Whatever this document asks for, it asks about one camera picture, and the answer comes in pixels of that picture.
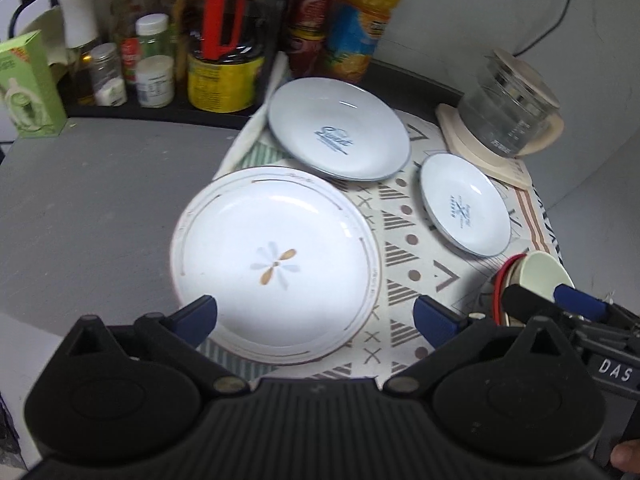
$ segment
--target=glass teapot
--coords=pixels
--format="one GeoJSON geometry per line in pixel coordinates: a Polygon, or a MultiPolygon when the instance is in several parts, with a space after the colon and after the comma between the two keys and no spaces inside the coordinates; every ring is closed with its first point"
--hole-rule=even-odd
{"type": "Polygon", "coordinates": [[[468,130],[489,150],[513,158],[542,150],[564,129],[558,99],[540,74],[511,54],[495,49],[476,88],[458,104],[468,130]]]}

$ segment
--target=red handle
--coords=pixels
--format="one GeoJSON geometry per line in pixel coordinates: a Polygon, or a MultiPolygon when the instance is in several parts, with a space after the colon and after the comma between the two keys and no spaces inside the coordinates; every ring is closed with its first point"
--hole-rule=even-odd
{"type": "Polygon", "coordinates": [[[244,17],[244,0],[236,0],[231,42],[226,45],[220,44],[224,17],[225,0],[205,0],[202,19],[202,57],[204,59],[219,59],[220,56],[231,52],[238,46],[244,17]]]}

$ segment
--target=red can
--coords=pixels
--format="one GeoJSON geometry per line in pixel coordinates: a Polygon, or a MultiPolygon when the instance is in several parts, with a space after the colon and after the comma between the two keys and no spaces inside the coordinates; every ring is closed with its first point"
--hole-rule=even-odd
{"type": "Polygon", "coordinates": [[[331,0],[292,0],[289,26],[308,32],[320,32],[331,0]]]}
{"type": "Polygon", "coordinates": [[[293,77],[304,77],[313,73],[323,41],[324,34],[319,32],[289,29],[287,54],[293,77]]]}

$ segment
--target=flower design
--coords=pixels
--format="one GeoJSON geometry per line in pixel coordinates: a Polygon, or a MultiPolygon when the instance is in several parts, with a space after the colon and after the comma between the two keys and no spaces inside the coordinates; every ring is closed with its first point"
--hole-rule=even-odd
{"type": "Polygon", "coordinates": [[[300,267],[295,264],[283,263],[287,260],[292,259],[297,251],[295,249],[288,249],[284,251],[282,254],[278,250],[278,246],[275,242],[269,242],[267,244],[267,249],[264,247],[260,247],[257,250],[258,256],[262,260],[261,263],[251,264],[251,270],[263,270],[266,269],[262,275],[260,276],[260,284],[267,285],[271,279],[276,276],[278,282],[282,286],[284,290],[287,290],[289,287],[289,282],[287,281],[285,274],[287,272],[299,272],[300,267]]]}

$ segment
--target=glass jar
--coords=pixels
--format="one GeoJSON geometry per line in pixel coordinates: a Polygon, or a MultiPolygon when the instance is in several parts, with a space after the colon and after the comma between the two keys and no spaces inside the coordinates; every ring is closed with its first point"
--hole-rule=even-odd
{"type": "Polygon", "coordinates": [[[89,71],[98,106],[120,106],[127,102],[126,84],[115,43],[103,43],[91,50],[89,71]]]}
{"type": "Polygon", "coordinates": [[[136,22],[140,52],[136,91],[142,107],[161,108],[174,99],[174,57],[168,29],[166,14],[149,14],[136,22]]]}

